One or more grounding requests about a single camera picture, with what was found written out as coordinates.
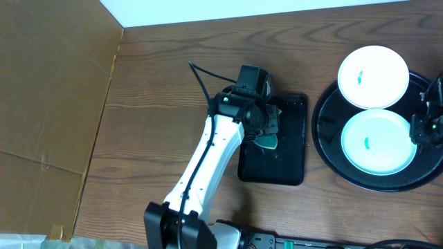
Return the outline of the green yellow sponge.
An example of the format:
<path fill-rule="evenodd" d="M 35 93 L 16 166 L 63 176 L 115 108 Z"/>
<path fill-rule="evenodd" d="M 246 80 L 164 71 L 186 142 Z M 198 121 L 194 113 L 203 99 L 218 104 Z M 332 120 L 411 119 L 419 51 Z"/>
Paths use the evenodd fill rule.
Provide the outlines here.
<path fill-rule="evenodd" d="M 281 110 L 277 106 L 266 106 L 266 127 L 263 132 L 256 136 L 254 143 L 265 149 L 276 149 L 278 146 L 277 133 L 280 130 L 280 114 Z"/>

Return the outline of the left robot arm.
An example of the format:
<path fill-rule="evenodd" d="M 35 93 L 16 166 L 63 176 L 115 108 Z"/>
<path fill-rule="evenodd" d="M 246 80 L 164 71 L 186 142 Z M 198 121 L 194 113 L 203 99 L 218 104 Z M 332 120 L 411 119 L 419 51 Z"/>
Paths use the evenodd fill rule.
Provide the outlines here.
<path fill-rule="evenodd" d="M 183 175 L 162 204 L 149 203 L 144 224 L 149 248 L 247 248 L 249 237 L 225 221 L 208 224 L 226 166 L 245 138 L 278 130 L 278 108 L 263 98 L 218 93 L 208 100 L 204 132 Z"/>

